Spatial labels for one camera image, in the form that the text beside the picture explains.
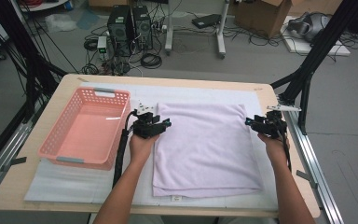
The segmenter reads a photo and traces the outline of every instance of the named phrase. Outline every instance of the cardboard box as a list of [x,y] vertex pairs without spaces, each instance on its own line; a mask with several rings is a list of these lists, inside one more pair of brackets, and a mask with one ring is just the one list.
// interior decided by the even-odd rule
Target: cardboard box
[[133,0],[89,0],[90,7],[112,7],[114,5],[130,5]]
[[256,0],[238,5],[235,22],[257,35],[272,38],[277,35],[289,13],[290,7],[303,0]]
[[333,15],[341,2],[342,0],[305,0],[301,4],[290,8],[289,15],[299,17],[307,11]]

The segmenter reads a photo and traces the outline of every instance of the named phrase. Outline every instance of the power strip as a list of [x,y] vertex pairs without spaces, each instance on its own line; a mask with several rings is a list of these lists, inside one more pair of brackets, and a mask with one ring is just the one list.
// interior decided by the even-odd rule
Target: power strip
[[109,60],[109,52],[107,48],[107,40],[106,36],[99,36],[98,37],[98,45],[97,45],[98,52],[100,54],[100,59],[105,62]]

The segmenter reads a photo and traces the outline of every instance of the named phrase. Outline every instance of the hand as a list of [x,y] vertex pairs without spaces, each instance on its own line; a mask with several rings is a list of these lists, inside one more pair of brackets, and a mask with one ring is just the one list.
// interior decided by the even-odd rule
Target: hand
[[[272,165],[287,165],[287,158],[283,150],[283,142],[279,139],[269,138],[262,133],[259,133],[257,136],[266,144],[267,155]],[[286,144],[290,148],[289,141],[286,140]]]
[[159,135],[143,139],[142,137],[133,134],[130,140],[131,163],[145,165],[145,162],[150,156],[151,147],[158,139]]

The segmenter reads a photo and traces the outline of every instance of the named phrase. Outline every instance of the human arm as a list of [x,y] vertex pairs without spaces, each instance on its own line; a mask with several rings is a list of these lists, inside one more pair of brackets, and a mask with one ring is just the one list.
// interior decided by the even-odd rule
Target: human arm
[[274,170],[280,223],[315,223],[287,167],[283,143],[268,138],[262,133],[259,133],[258,137],[266,144],[267,154]]
[[158,136],[149,139],[143,139],[135,134],[132,136],[130,164],[103,203],[94,224],[127,224],[139,176],[157,139]]

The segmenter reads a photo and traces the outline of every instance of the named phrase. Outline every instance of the basket handle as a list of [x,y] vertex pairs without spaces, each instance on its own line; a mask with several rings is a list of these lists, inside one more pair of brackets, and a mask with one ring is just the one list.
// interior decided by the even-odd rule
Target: basket handle
[[69,162],[76,162],[76,163],[84,163],[83,159],[80,158],[72,158],[72,157],[57,157],[57,161],[69,161]]
[[115,90],[113,90],[113,89],[95,87],[94,92],[95,92],[95,95],[104,96],[104,97],[115,98],[115,96],[116,96],[115,95]]
[[95,87],[94,91],[104,92],[104,93],[115,93],[115,90],[113,89],[100,88],[100,87]]

